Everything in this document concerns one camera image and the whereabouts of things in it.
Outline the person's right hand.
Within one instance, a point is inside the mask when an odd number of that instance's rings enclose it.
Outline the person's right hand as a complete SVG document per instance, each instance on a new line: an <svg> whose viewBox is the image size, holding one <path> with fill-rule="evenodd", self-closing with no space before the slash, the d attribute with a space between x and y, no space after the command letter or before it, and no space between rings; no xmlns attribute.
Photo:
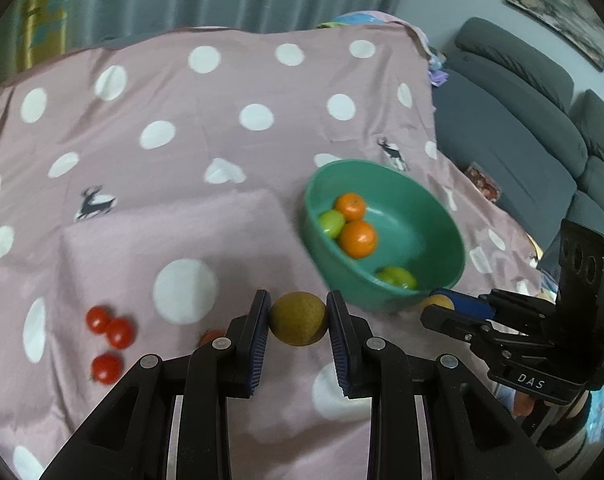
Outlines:
<svg viewBox="0 0 604 480"><path fill-rule="evenodd" d="M586 405L590 393L585 391L582 395L573 401L570 406L560 406L556 412L556 417L553 422L556 424L562 418L574 418L576 417ZM536 400L533 396L529 396L524 392L515 393L513 400L512 413L515 417L527 417L532 414L535 408Z"/></svg>

